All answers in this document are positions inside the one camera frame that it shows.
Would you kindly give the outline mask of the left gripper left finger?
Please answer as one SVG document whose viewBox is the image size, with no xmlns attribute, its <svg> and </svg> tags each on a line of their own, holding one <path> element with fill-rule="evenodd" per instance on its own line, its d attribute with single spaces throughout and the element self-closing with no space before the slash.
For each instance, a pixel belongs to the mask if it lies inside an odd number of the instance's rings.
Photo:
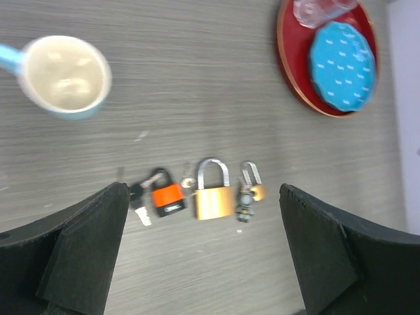
<svg viewBox="0 0 420 315">
<path fill-rule="evenodd" d="M 2 232 L 1 313 L 103 314 L 128 207 L 128 186 L 114 182 Z"/>
</svg>

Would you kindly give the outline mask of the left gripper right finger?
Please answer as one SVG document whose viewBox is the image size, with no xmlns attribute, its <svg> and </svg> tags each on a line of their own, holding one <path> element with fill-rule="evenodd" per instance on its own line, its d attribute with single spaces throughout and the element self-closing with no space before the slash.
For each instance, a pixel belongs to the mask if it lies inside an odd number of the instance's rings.
<svg viewBox="0 0 420 315">
<path fill-rule="evenodd" d="M 418 314 L 419 236 L 283 184 L 280 211 L 302 314 Z"/>
</svg>

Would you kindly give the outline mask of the small brass padlock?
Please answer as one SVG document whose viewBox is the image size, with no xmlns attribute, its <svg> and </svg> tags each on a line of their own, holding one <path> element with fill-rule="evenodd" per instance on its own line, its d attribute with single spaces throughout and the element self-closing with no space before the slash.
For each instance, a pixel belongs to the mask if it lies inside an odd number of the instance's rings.
<svg viewBox="0 0 420 315">
<path fill-rule="evenodd" d="M 242 161 L 241 171 L 245 183 L 251 187 L 251 191 L 255 193 L 254 200 L 262 201 L 266 197 L 265 187 L 262 184 L 261 176 L 256 163 L 253 161 Z"/>
</svg>

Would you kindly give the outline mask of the large brass padlock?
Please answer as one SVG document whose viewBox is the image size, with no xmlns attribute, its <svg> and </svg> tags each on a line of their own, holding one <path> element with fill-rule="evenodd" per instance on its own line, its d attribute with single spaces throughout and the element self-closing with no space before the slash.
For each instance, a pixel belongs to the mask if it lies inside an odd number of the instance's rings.
<svg viewBox="0 0 420 315">
<path fill-rule="evenodd" d="M 205 170 L 211 163 L 217 164 L 222 172 L 222 186 L 205 188 Z M 218 219 L 234 214 L 234 198 L 230 185 L 229 170 L 221 160 L 209 157 L 197 169 L 196 217 L 200 221 Z"/>
</svg>

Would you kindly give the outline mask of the orange black padlock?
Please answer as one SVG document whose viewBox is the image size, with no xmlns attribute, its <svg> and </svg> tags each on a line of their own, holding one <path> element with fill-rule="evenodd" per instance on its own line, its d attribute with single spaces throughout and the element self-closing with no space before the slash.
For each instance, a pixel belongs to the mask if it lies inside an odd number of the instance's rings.
<svg viewBox="0 0 420 315">
<path fill-rule="evenodd" d="M 151 183 L 150 190 L 152 201 L 159 217 L 172 215 L 186 208 L 184 194 L 180 184 L 173 181 L 172 174 L 165 168 L 157 167 L 152 171 L 151 176 L 161 175 L 163 184 L 157 181 Z"/>
</svg>

